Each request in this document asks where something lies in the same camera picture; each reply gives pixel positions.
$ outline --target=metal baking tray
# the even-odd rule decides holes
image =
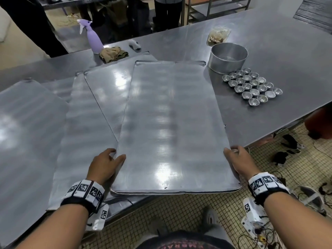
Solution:
[[[111,190],[122,194],[229,192],[241,188],[206,63],[136,61]]]
[[[118,142],[106,122],[83,73],[75,77],[66,115],[65,134],[53,177],[49,210],[59,208],[73,183],[82,180],[94,156]]]
[[[68,104],[28,79],[0,93],[0,242],[6,247],[46,211]]]
[[[117,140],[120,137],[132,70],[137,60],[156,59],[149,52],[145,52],[84,72],[85,79]]]

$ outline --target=clear plastic bag with food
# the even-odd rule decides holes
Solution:
[[[216,44],[225,42],[230,34],[230,29],[225,27],[215,27],[210,31],[208,36],[208,44]]]

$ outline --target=folded rag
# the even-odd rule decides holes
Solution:
[[[115,46],[112,48],[104,48],[100,53],[99,56],[105,63],[117,61],[119,59],[128,57],[128,52],[122,50],[119,46]]]

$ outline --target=spray bottle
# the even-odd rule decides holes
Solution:
[[[93,53],[99,54],[104,48],[104,46],[97,33],[91,28],[90,24],[92,22],[84,19],[78,19],[77,22],[80,25],[80,34],[82,34],[83,32],[83,28],[86,28],[88,41]]]

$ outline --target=metal cup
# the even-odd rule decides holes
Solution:
[[[266,97],[265,95],[261,94],[257,96],[257,99],[259,100],[259,102],[267,102],[269,99],[268,97]]]
[[[239,75],[240,77],[242,77],[243,75],[245,75],[246,73],[244,71],[236,71],[236,74]]]
[[[239,84],[243,84],[243,83],[246,82],[243,78],[237,78],[236,81],[237,81]]]
[[[259,100],[255,99],[255,98],[251,98],[251,99],[249,99],[249,105],[251,105],[252,107],[256,107],[259,105]]]
[[[244,88],[242,86],[236,86],[236,87],[234,87],[234,90],[236,93],[244,92]]]
[[[258,96],[259,95],[259,91],[257,89],[250,89],[250,93],[253,95],[253,96]]]
[[[236,87],[238,85],[238,83],[235,80],[230,80],[228,84],[230,87]]]
[[[259,74],[257,72],[251,72],[249,74],[251,77],[253,77],[254,79],[258,78],[259,77]]]
[[[246,74],[251,73],[251,69],[250,68],[244,68],[242,71],[244,71]]]
[[[272,89],[274,87],[274,85],[271,82],[265,82],[264,86],[266,86],[269,89]]]
[[[244,84],[242,84],[242,86],[245,90],[250,90],[252,88],[252,85],[249,83],[244,83]]]
[[[242,78],[243,78],[245,81],[250,81],[250,80],[252,79],[252,77],[249,76],[249,75],[243,75]]]
[[[264,85],[258,85],[257,90],[260,92],[265,92],[268,88]]]
[[[245,100],[251,99],[252,94],[250,92],[243,92],[242,93],[242,98],[244,98]]]
[[[224,81],[224,82],[228,82],[228,81],[230,81],[232,78],[229,76],[229,75],[224,75],[224,76],[222,76],[222,80]]]
[[[272,91],[266,91],[265,96],[268,97],[269,99],[273,99],[276,96],[276,94]]]
[[[272,92],[274,92],[276,95],[283,94],[283,91],[280,88],[272,88]]]
[[[235,72],[232,72],[229,74],[229,76],[232,78],[232,79],[236,79],[239,75],[237,75]]]
[[[251,79],[249,81],[249,83],[252,85],[252,86],[258,86],[259,85],[259,82],[256,80],[256,79]]]
[[[266,79],[263,78],[263,77],[257,77],[256,80],[260,83],[260,84],[263,84],[266,82]]]

